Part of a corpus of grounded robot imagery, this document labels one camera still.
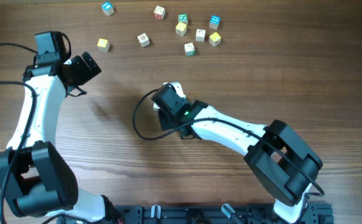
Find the white block green edge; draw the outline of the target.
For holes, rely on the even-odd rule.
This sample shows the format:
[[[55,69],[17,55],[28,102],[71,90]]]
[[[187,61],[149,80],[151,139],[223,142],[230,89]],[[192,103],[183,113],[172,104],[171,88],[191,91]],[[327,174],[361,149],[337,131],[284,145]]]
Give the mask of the white block green edge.
[[[196,54],[196,49],[192,42],[184,45],[184,51],[187,56],[192,56]]]

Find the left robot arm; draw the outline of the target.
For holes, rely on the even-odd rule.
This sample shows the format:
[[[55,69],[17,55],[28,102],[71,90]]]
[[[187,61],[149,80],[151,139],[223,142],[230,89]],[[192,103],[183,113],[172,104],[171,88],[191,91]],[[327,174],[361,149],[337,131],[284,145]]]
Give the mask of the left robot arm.
[[[73,56],[59,31],[36,34],[36,52],[19,84],[24,104],[15,133],[0,152],[0,206],[17,217],[45,217],[59,223],[121,223],[123,217],[104,195],[78,187],[55,147],[63,100],[100,73],[89,53]]]

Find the plain white block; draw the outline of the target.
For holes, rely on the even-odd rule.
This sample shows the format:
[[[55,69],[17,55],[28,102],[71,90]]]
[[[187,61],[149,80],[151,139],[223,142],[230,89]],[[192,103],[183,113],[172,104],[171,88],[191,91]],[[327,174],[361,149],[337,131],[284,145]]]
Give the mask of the plain white block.
[[[158,111],[160,108],[159,108],[159,106],[158,106],[156,103],[154,103],[154,104],[153,104],[153,109],[154,109],[155,111]]]

